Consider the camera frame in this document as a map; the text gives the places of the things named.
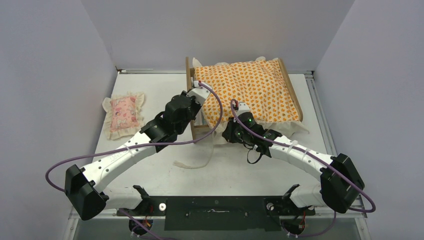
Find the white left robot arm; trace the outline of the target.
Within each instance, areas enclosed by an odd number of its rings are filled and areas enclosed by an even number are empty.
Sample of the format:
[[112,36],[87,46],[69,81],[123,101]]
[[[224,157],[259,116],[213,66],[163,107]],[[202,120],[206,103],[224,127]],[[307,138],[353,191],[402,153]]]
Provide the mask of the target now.
[[200,86],[173,96],[164,111],[120,148],[85,166],[70,166],[65,173],[64,193],[80,218],[90,220],[107,209],[145,214],[149,208],[148,195],[140,186],[110,188],[109,184],[139,161],[175,142],[195,119],[210,93]]

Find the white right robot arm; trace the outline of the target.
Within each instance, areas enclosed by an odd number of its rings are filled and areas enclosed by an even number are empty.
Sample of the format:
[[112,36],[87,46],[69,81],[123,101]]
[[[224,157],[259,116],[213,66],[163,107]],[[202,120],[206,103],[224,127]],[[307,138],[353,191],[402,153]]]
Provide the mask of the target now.
[[239,120],[229,119],[222,133],[227,142],[253,147],[261,156],[287,162],[319,181],[311,186],[294,185],[288,190],[282,201],[287,213],[295,214],[311,206],[327,206],[341,214],[351,209],[365,184],[347,155],[310,150],[278,131],[263,128],[250,112],[239,115]]

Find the orange patterned bed cushion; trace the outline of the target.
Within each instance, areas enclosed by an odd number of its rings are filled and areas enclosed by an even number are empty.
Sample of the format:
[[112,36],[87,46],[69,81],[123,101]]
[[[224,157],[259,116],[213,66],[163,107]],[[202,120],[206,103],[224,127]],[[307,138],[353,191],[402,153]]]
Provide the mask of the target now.
[[208,84],[218,95],[207,98],[202,116],[212,135],[214,145],[224,145],[222,136],[232,117],[230,101],[247,104],[257,123],[265,129],[276,130],[290,137],[297,132],[308,132],[303,124],[304,115],[293,84],[280,58],[267,60],[202,65],[192,60],[192,79]]

